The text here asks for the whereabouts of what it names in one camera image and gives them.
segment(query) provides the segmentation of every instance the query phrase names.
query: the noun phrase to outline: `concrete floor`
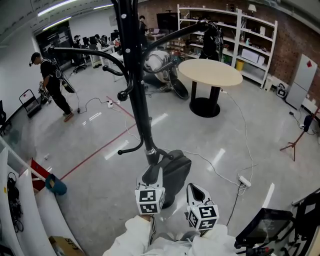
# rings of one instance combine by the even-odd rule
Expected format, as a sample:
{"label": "concrete floor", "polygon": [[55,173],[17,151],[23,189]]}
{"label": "concrete floor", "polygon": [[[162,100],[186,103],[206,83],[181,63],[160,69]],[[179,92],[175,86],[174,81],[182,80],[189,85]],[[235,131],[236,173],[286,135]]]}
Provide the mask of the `concrete floor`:
{"label": "concrete floor", "polygon": [[[181,80],[191,91],[191,81],[185,77]],[[102,102],[117,100],[117,93],[126,87],[124,79],[113,82],[113,76],[101,67],[89,66],[72,75],[70,81],[80,98],[81,111],[94,97]],[[200,84],[197,94],[208,97],[209,90]],[[238,198],[228,226],[228,233],[236,236],[261,208],[271,183],[275,184],[275,190],[269,207],[279,210],[290,209],[292,200],[319,187],[320,145],[316,135],[304,135],[293,162],[290,149],[279,151],[301,133],[289,115],[291,107],[275,93],[264,92],[247,80],[225,90],[242,109],[247,144],[257,164],[253,168],[252,186]],[[114,107],[120,113],[95,99],[87,104],[87,112],[79,115],[76,95],[66,94],[66,98],[75,111],[69,122],[63,122],[62,111],[52,102],[30,120],[21,112],[20,118],[13,119],[13,128],[5,138],[22,158],[32,156],[62,178],[68,190],[57,198],[61,211],[84,251],[90,256],[101,256],[115,237],[125,231],[125,221],[138,213],[134,195],[136,177],[148,164],[144,148],[124,155],[116,153],[120,148],[132,148],[139,143],[125,128],[126,121],[130,133],[138,135],[129,100]],[[216,171],[233,182],[237,182],[238,175],[250,178],[251,168],[238,171],[250,167],[252,162],[246,148],[244,120],[227,94],[220,94],[221,112],[214,118],[193,114],[190,100],[182,100],[173,92],[154,93],[146,98],[149,114],[157,120],[152,134],[159,148],[199,153],[214,161]],[[299,111],[292,111],[299,118]],[[301,113],[303,120],[307,113],[304,110]],[[226,224],[238,187],[217,176],[198,155],[186,153],[186,156],[192,160],[192,166],[185,184],[193,182],[208,190],[218,205],[218,223]],[[186,205],[184,186],[173,206],[156,216],[157,231],[190,230],[184,216]]]}

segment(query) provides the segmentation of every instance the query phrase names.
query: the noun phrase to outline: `white shelving unit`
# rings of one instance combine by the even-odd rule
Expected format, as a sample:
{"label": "white shelving unit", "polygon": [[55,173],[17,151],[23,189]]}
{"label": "white shelving unit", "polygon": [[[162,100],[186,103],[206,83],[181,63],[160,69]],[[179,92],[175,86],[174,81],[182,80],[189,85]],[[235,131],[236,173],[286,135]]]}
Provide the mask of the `white shelving unit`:
{"label": "white shelving unit", "polygon": [[[2,223],[2,236],[4,245],[9,247],[15,256],[57,256],[50,241],[50,236],[70,238],[78,245],[70,231],[52,192],[43,188],[37,195],[34,194],[31,174],[36,174],[39,179],[45,180],[26,162],[24,162],[10,146],[0,137],[0,220]],[[14,160],[23,166],[24,172],[12,169],[8,165]],[[15,186],[19,190],[19,201],[23,214],[19,219],[23,224],[23,231],[15,232],[12,222],[8,199],[8,173],[16,176]]]}
{"label": "white shelving unit", "polygon": [[[187,14],[188,14],[187,17],[188,18],[180,18],[181,11],[183,11],[183,10],[184,10],[184,12],[185,12],[185,10],[187,10]],[[180,7],[180,5],[178,4],[177,5],[177,12],[178,12],[178,29],[179,30],[181,28],[180,26],[181,26],[182,22],[189,22],[189,23],[197,22],[196,19],[190,18],[190,11],[213,12],[213,13],[226,14],[226,15],[231,15],[231,16],[236,17],[236,26],[227,25],[227,24],[224,24],[223,22],[217,23],[218,26],[233,29],[233,33],[235,31],[234,38],[230,38],[230,37],[226,37],[226,36],[223,37],[223,40],[225,42],[229,42],[229,43],[234,44],[233,52],[231,50],[223,49],[222,54],[232,57],[232,63],[231,63],[232,67],[236,66],[237,60],[241,60],[241,61],[244,61],[245,63],[249,64],[250,68],[262,70],[264,73],[263,77],[259,77],[254,72],[250,72],[249,70],[242,70],[241,71],[241,73],[244,77],[247,77],[247,78],[259,83],[260,88],[262,88],[264,86],[265,80],[267,78],[268,71],[269,71],[270,64],[271,64],[271,60],[272,60],[272,56],[273,56],[274,49],[275,49],[277,30],[278,30],[278,22],[275,20],[274,23],[270,23],[268,21],[265,21],[265,20],[262,20],[262,19],[259,19],[256,17],[245,15],[242,13],[242,10],[240,10],[240,9],[238,9],[237,12],[231,12],[231,11],[226,11],[226,10],[210,9],[210,8]],[[268,26],[268,27],[272,28],[273,29],[273,38],[267,37],[265,35],[262,35],[262,34],[259,34],[256,32],[253,32],[250,29],[243,27],[244,24],[246,24],[246,22],[243,22],[244,20],[252,20],[252,21],[261,23],[262,26]],[[260,37],[263,40],[267,40],[267,41],[271,42],[272,45],[271,45],[270,51],[263,51],[261,49],[255,48],[253,46],[246,45],[244,42],[240,42],[241,33],[250,33],[252,35]],[[199,32],[199,31],[195,32],[194,34],[199,35],[199,36],[204,35],[203,32]],[[191,43],[190,46],[203,48],[203,45],[196,44],[196,43]],[[248,48],[252,51],[259,53],[260,55],[265,57],[266,62],[263,65],[260,65],[258,63],[254,63],[248,59],[242,58],[241,53],[239,53],[239,47]],[[197,59],[199,58],[199,56],[196,54],[186,54],[186,56],[188,56],[190,58],[197,58]]]}

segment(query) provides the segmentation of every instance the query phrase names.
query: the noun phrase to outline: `white refrigerator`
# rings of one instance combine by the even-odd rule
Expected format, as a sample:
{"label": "white refrigerator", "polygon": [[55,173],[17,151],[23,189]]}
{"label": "white refrigerator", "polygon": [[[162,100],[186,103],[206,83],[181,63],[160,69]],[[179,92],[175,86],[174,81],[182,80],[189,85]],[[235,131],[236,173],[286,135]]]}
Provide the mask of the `white refrigerator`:
{"label": "white refrigerator", "polygon": [[291,80],[290,91],[285,101],[295,109],[299,109],[307,96],[318,65],[302,54],[297,62]]}

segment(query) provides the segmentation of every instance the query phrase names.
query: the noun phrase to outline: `white cable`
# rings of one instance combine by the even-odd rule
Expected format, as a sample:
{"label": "white cable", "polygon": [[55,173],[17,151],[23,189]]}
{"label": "white cable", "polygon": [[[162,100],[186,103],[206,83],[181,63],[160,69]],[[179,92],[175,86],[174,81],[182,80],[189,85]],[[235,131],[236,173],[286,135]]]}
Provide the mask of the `white cable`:
{"label": "white cable", "polygon": [[[115,109],[113,106],[111,106],[111,108],[112,108],[113,110],[117,111],[117,112],[123,113],[123,112],[121,112],[120,110]],[[129,129],[127,128],[127,117],[126,117],[125,114],[124,114],[124,118],[125,118],[124,127],[125,127],[126,131],[128,132],[128,134],[131,135],[131,136],[133,136],[133,137],[135,137],[135,139],[136,139],[137,141],[141,141],[136,135],[134,135],[134,134],[132,134],[132,133],[129,132]]]}
{"label": "white cable", "polygon": [[[244,121],[244,126],[245,126],[245,145],[246,145],[246,148],[248,149],[248,153],[249,153],[249,156],[250,156],[250,158],[251,158],[251,169],[252,169],[252,172],[251,172],[250,179],[249,179],[249,182],[251,182],[252,176],[254,175],[254,159],[252,158],[251,153],[250,153],[250,149],[249,149],[249,147],[248,147],[247,122],[246,122],[246,119],[245,119],[245,117],[244,117],[244,113],[242,112],[241,108],[240,108],[239,105],[236,103],[236,101],[234,100],[234,98],[232,98],[232,96],[231,96],[227,91],[224,91],[224,92],[229,95],[229,97],[233,100],[234,104],[238,107],[238,109],[239,109],[240,112],[241,112],[243,121]],[[246,189],[247,189],[246,187],[240,189],[239,192],[240,192],[240,191],[243,191],[243,193],[242,193],[242,194],[239,194],[239,196],[242,196],[242,195],[246,192]]]}
{"label": "white cable", "polygon": [[[241,108],[240,108],[239,105],[236,103],[236,101],[234,100],[234,98],[232,98],[232,96],[231,96],[229,93],[227,93],[226,91],[225,91],[225,93],[229,95],[229,97],[233,100],[233,102],[235,103],[235,105],[239,108],[239,110],[240,110],[240,112],[241,112],[241,115],[242,115],[242,118],[243,118],[243,120],[244,120],[244,126],[245,126],[245,145],[246,145],[246,148],[248,149],[248,153],[249,153],[249,156],[250,156],[250,159],[251,159],[251,166],[250,166],[250,167],[243,168],[243,169],[241,169],[241,170],[238,170],[237,172],[240,172],[240,171],[243,171],[243,170],[245,170],[245,169],[251,168],[251,169],[252,169],[252,172],[251,172],[251,176],[250,176],[250,179],[249,179],[249,181],[251,182],[252,177],[253,177],[253,174],[254,174],[254,166],[257,166],[257,164],[254,164],[254,160],[253,160],[253,158],[252,158],[252,156],[251,156],[250,149],[249,149],[249,147],[248,147],[247,122],[246,122],[246,119],[245,119],[245,117],[244,117],[244,114],[243,114]],[[163,148],[163,147],[162,147],[162,149],[167,150],[167,151],[172,151],[172,150],[170,150],[170,149],[168,149],[168,148]],[[198,156],[201,157],[203,160],[207,161],[207,162],[211,165],[211,167],[212,167],[212,169],[214,170],[214,172],[215,172],[216,175],[218,175],[218,176],[221,177],[222,179],[224,179],[224,180],[226,180],[226,181],[228,181],[228,182],[230,182],[230,183],[232,183],[232,184],[235,184],[235,185],[237,185],[238,187],[241,188],[241,189],[239,190],[239,192],[241,192],[241,191],[243,191],[243,192],[242,192],[241,194],[238,194],[238,196],[242,196],[242,195],[245,193],[247,187],[244,187],[244,186],[245,186],[244,184],[237,184],[236,182],[234,182],[234,181],[232,181],[232,180],[230,180],[230,179],[222,176],[221,174],[219,174],[219,173],[216,171],[216,168],[214,167],[214,165],[213,165],[208,159],[206,159],[204,156],[202,156],[201,154],[199,154],[199,153],[192,153],[192,152],[189,152],[189,151],[187,151],[187,150],[182,150],[182,152],[186,152],[186,153],[191,154],[191,155],[198,155]]]}
{"label": "white cable", "polygon": [[[173,151],[172,149],[168,149],[168,148],[164,148],[164,147],[161,147],[161,149],[166,150],[166,151]],[[211,167],[213,168],[215,174],[218,175],[220,178],[222,178],[222,179],[224,179],[224,180],[226,180],[226,181],[228,181],[228,182],[230,182],[230,183],[232,183],[232,184],[235,184],[235,185],[237,185],[238,187],[242,187],[242,186],[243,186],[243,185],[239,185],[239,184],[237,184],[236,182],[234,182],[234,181],[232,181],[232,180],[230,180],[230,179],[228,179],[228,178],[226,178],[226,177],[223,177],[221,174],[219,174],[219,173],[216,171],[216,168],[214,167],[214,165],[213,165],[208,159],[206,159],[204,156],[202,156],[201,154],[189,152],[189,151],[187,151],[187,150],[181,150],[181,151],[182,151],[182,152],[186,152],[186,153],[191,154],[191,155],[197,155],[197,156],[201,157],[203,160],[207,161],[207,162],[211,165]],[[243,170],[248,169],[248,168],[252,168],[252,166],[243,168],[243,169],[241,169],[241,170],[238,170],[238,172],[243,171]]]}

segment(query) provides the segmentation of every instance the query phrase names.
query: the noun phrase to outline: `hand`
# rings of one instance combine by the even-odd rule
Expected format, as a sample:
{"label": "hand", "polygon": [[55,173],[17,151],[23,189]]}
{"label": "hand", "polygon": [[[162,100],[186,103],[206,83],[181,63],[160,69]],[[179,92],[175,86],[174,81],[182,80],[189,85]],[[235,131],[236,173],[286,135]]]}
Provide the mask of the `hand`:
{"label": "hand", "polygon": [[139,215],[142,219],[145,219],[146,221],[150,221],[151,220],[151,216],[147,215],[147,214],[143,214],[143,215]]}

